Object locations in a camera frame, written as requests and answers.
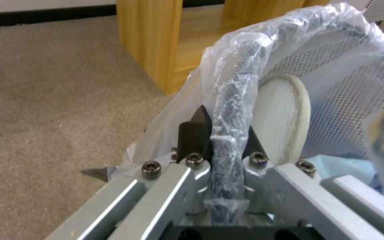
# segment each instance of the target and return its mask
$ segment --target metal frame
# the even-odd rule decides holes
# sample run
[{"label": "metal frame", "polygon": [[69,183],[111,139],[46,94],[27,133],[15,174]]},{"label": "metal frame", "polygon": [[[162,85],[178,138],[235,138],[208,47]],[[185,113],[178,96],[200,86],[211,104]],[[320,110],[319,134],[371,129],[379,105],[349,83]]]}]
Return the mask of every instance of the metal frame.
[{"label": "metal frame", "polygon": [[145,193],[145,185],[122,175],[100,189],[52,232],[47,240],[102,239],[107,237]]}]

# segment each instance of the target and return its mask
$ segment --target hex socket screw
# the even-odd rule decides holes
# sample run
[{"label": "hex socket screw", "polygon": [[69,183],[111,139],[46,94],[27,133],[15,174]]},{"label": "hex socket screw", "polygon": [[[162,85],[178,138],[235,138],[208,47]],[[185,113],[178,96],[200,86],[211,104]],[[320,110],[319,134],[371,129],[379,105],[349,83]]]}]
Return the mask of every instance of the hex socket screw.
[{"label": "hex socket screw", "polygon": [[199,168],[203,161],[203,156],[201,155],[201,153],[198,152],[191,152],[186,156],[186,166],[192,169]]},{"label": "hex socket screw", "polygon": [[264,168],[268,164],[268,156],[264,152],[252,152],[250,163],[255,167]]},{"label": "hex socket screw", "polygon": [[145,179],[157,179],[161,175],[161,164],[157,161],[147,161],[142,165],[142,176]]},{"label": "hex socket screw", "polygon": [[171,157],[171,161],[177,161],[177,147],[171,148],[170,157]]},{"label": "hex socket screw", "polygon": [[309,177],[314,178],[317,169],[312,163],[305,160],[300,160],[297,161],[295,165],[304,173],[306,173]]}]

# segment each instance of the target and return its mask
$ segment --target black baseboard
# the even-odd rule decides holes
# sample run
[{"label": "black baseboard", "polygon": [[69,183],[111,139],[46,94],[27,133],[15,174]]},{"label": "black baseboard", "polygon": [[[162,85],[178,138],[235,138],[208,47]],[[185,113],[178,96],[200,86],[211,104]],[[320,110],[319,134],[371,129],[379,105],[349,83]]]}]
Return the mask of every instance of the black baseboard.
[{"label": "black baseboard", "polygon": [[0,26],[116,15],[116,5],[87,6],[0,13]]}]

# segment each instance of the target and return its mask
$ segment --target metal blade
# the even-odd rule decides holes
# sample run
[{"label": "metal blade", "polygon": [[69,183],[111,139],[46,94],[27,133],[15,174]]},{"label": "metal blade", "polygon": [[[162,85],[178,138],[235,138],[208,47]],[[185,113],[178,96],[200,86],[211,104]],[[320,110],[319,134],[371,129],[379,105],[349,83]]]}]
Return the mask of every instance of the metal blade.
[{"label": "metal blade", "polygon": [[114,166],[108,166],[103,168],[87,168],[81,170],[81,173],[95,179],[102,180],[104,182],[108,182],[112,173],[117,170]]}]

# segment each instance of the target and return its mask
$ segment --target white wall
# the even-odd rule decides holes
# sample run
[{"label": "white wall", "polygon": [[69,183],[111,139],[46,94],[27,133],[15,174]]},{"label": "white wall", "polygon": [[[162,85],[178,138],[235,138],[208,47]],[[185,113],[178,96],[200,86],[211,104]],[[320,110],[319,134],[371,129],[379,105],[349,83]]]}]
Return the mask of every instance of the white wall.
[{"label": "white wall", "polygon": [[0,0],[0,12],[115,4],[115,0]]}]

